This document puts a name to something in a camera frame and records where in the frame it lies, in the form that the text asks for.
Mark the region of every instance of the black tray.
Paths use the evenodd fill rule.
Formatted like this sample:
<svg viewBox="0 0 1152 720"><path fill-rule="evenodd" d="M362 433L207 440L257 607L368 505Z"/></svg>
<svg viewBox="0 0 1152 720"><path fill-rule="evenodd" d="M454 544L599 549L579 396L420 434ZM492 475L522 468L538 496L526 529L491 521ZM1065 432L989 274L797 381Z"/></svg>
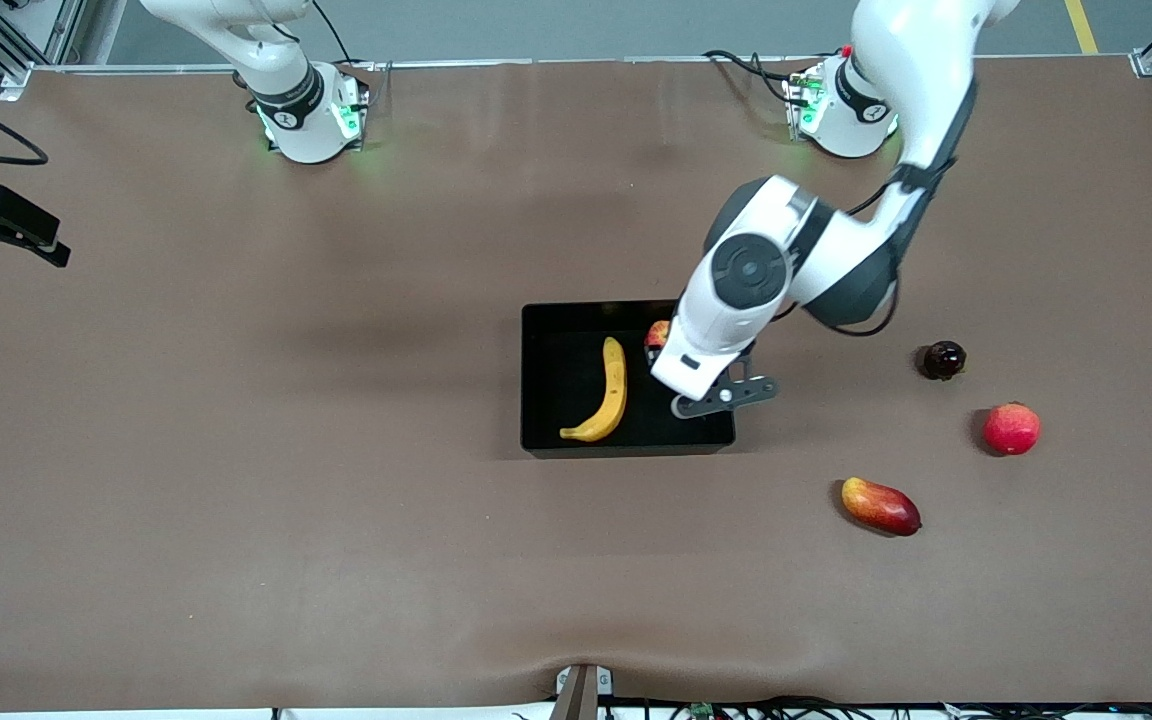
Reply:
<svg viewBox="0 0 1152 720"><path fill-rule="evenodd" d="M522 432L536 457L707 455L732 445L732 414L681 420L676 393L649 372L643 340L673 314L673 300L568 302L522 309ZM568 441L559 429L579 425L602 403L602 339L626 348L626 416L594 444Z"/></svg>

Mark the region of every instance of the table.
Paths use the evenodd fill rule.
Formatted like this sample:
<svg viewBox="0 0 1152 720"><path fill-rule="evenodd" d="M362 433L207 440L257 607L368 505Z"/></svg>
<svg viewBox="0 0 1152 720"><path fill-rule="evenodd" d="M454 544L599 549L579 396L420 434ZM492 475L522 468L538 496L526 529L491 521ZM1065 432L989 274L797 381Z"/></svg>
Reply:
<svg viewBox="0 0 1152 720"><path fill-rule="evenodd" d="M621 696L1152 700L1152 81L979 76L887 332L765 332L781 397L723 454L539 461L522 305L675 295L737 184L849 206L895 143L790 145L710 65L500 65L396 70L364 151L297 167L225 76L37 73L0 118L52 164L0 182L74 257L0 247L0 710L525 702L573 661ZM969 372L925 381L942 338ZM1041 445L983 454L1011 400ZM842 518L849 475L922 532Z"/></svg>

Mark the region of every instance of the red apple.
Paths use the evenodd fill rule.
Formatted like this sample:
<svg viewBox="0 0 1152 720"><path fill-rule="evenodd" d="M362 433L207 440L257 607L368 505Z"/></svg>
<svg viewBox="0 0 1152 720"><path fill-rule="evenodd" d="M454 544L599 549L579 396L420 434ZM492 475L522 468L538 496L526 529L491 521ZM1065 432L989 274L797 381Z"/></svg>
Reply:
<svg viewBox="0 0 1152 720"><path fill-rule="evenodd" d="M659 350L667 340L669 340L669 320L657 320L657 323L652 323L652 328L647 329L647 338L643 341L643 346Z"/></svg>
<svg viewBox="0 0 1152 720"><path fill-rule="evenodd" d="M842 506L852 518L893 536L911 536L923 528L918 507L899 488L861 478L842 483Z"/></svg>
<svg viewBox="0 0 1152 720"><path fill-rule="evenodd" d="M995 407L984 422L984 441L1003 455L1024 455L1041 433L1038 414L1020 402Z"/></svg>

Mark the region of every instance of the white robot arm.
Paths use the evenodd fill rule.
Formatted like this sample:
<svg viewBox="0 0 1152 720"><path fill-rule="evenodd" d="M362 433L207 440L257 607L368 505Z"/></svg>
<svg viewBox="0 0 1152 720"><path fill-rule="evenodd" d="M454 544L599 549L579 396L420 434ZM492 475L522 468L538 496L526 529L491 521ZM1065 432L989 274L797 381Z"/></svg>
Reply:
<svg viewBox="0 0 1152 720"><path fill-rule="evenodd" d="M366 97L358 81L310 63L278 23L305 17L310 0L141 0L238 70L270 141L297 162L323 162L361 142Z"/></svg>
<svg viewBox="0 0 1152 720"><path fill-rule="evenodd" d="M705 255L679 300L666 346L652 366L680 393L690 418L770 400L776 382L749 377L749 350L782 302L819 323L863 323L890 300L905 255L941 176L954 162L975 103L972 55L984 24L1020 0L861 0L852 53L833 86L855 118L904 129L904 149L869 223L861 223L782 177L737 188L718 213ZM745 363L742 381L728 376Z"/></svg>

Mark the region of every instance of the yellow banana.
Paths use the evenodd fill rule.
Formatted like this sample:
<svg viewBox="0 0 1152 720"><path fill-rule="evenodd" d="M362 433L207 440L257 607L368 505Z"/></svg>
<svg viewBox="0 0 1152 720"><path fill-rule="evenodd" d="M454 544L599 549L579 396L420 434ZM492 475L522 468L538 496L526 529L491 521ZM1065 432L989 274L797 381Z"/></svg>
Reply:
<svg viewBox="0 0 1152 720"><path fill-rule="evenodd" d="M621 424L626 415L626 349L615 338L602 341L602 372L607 376L607 388L602 392L602 406L598 414L590 415L589 420L575 429L559 430L558 437L598 442Z"/></svg>

